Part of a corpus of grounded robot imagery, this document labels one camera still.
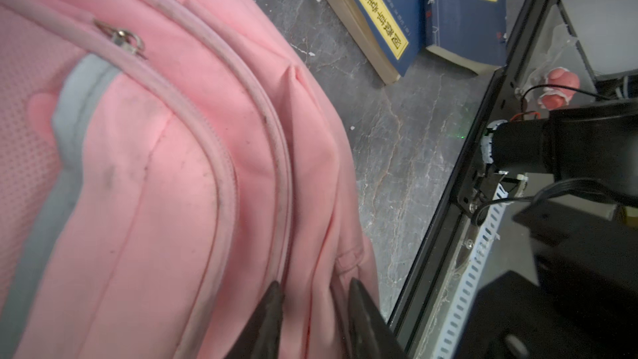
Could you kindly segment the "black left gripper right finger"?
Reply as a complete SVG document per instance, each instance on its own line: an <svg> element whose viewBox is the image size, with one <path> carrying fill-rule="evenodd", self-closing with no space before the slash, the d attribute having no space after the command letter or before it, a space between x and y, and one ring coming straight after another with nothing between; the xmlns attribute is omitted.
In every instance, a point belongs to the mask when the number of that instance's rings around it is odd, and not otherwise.
<svg viewBox="0 0 638 359"><path fill-rule="evenodd" d="M349 285L348 323L352 358L406 358L366 287L358 279Z"/></svg>

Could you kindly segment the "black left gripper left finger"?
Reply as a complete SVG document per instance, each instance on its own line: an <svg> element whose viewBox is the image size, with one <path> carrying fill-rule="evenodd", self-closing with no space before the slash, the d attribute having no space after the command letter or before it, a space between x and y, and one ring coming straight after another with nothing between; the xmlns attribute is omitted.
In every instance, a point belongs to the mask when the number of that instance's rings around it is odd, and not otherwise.
<svg viewBox="0 0 638 359"><path fill-rule="evenodd" d="M283 321L284 293L278 281L265 294L226 355L226 359L277 359Z"/></svg>

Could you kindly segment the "pink student backpack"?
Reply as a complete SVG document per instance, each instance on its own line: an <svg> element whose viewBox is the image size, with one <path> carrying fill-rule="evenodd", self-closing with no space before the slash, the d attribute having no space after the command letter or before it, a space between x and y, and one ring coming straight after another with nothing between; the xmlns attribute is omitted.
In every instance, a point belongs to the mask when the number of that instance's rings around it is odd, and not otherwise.
<svg viewBox="0 0 638 359"><path fill-rule="evenodd" d="M1 355L351 358L347 133L253 0L1 0Z"/></svg>

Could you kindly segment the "blue book yellow label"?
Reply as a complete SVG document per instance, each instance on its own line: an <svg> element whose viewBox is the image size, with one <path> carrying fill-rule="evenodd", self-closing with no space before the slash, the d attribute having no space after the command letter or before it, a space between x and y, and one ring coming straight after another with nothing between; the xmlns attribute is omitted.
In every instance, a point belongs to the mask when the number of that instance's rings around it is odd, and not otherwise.
<svg viewBox="0 0 638 359"><path fill-rule="evenodd" d="M380 79L400 80L425 44L425 0L327 0Z"/></svg>
<svg viewBox="0 0 638 359"><path fill-rule="evenodd" d="M506 65L507 0L425 0L425 48L482 75Z"/></svg>

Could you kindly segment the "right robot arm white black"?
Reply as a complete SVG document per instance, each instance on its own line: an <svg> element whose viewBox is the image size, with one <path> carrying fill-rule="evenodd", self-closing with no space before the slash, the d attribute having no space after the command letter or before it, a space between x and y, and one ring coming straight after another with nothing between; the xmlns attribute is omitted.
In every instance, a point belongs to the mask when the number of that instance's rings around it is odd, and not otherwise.
<svg viewBox="0 0 638 359"><path fill-rule="evenodd" d="M499 170L554 181L513 218L530 232L538 282L509 271L482 288L456 357L636 357L636 228L558 202L636 206L636 100L508 122L490 140Z"/></svg>

